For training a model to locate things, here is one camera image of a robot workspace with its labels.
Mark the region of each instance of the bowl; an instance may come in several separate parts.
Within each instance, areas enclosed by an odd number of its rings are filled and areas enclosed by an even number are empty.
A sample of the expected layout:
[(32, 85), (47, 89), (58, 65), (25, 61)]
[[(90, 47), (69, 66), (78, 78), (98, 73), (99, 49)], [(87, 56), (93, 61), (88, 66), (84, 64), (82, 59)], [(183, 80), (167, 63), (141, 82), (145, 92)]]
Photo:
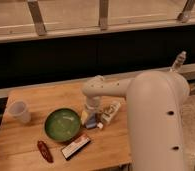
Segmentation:
[(75, 137), (80, 130), (80, 117), (69, 108), (61, 108), (50, 113), (45, 121), (47, 136), (57, 142), (65, 142)]

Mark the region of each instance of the small box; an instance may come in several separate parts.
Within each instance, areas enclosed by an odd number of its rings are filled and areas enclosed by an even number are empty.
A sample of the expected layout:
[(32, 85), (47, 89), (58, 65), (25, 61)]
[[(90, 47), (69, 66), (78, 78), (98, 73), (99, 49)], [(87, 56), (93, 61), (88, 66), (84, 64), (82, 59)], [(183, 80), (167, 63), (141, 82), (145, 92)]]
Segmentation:
[(100, 117), (101, 122), (106, 125), (110, 124), (112, 119), (117, 115), (120, 107), (121, 107), (120, 102), (113, 101), (109, 107), (103, 110), (102, 115)]
[(66, 160), (69, 160), (73, 155), (77, 154), (83, 147), (85, 147), (91, 139), (86, 134), (82, 134), (79, 138), (74, 140), (71, 144), (61, 149), (62, 154)]
[(91, 118), (85, 123), (86, 129), (97, 127), (96, 114), (92, 114)]

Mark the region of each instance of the white cup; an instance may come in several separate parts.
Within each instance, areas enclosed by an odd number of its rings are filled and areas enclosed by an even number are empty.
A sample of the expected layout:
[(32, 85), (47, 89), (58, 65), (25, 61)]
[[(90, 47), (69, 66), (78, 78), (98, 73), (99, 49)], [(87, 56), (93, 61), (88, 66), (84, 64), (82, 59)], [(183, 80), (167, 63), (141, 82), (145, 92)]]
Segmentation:
[(23, 101), (15, 101), (8, 107), (8, 113), (23, 124), (30, 122), (31, 114)]

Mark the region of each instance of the red chili pepper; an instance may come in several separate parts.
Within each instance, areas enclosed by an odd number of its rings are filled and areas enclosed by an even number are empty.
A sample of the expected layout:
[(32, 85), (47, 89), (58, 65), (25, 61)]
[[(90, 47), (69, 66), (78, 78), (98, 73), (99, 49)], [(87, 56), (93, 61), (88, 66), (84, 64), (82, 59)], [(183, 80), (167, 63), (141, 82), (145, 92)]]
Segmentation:
[(46, 161), (48, 161), (49, 163), (53, 163), (53, 158), (47, 145), (43, 141), (38, 141), (37, 146), (43, 158), (46, 159)]

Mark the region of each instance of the black wall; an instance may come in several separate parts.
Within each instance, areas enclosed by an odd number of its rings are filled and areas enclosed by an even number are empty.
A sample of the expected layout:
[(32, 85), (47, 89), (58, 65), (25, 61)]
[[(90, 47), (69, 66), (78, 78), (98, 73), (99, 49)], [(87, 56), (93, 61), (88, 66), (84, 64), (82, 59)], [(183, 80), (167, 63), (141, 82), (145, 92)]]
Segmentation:
[(0, 88), (170, 66), (195, 26), (0, 44)]

